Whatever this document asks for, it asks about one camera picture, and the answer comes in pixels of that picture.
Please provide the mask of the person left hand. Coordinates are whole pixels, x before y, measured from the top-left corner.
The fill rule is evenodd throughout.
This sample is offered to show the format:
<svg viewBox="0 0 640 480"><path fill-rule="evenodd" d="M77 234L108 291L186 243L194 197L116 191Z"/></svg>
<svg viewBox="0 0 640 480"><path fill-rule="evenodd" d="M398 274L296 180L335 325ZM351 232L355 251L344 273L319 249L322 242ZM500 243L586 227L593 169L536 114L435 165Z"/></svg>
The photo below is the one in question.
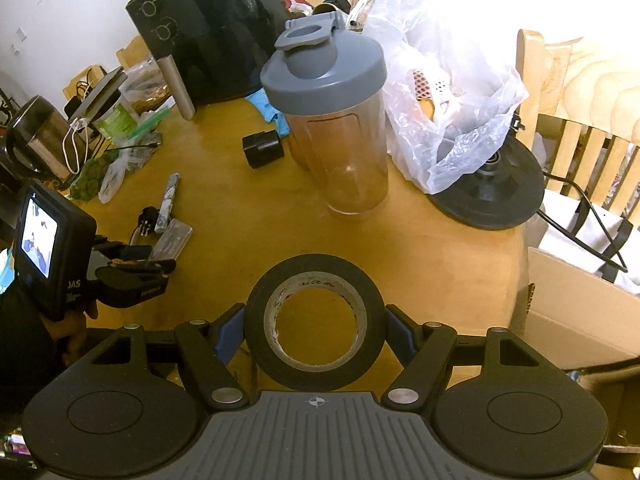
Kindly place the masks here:
<svg viewBox="0 0 640 480"><path fill-rule="evenodd" d="M80 358L80 350L88 335L87 320L96 320L99 316L98 306L92 304L87 311L68 311L61 321L51 321L41 315L40 320L51 339L63 341L62 359L66 366L71 366Z"/></svg>

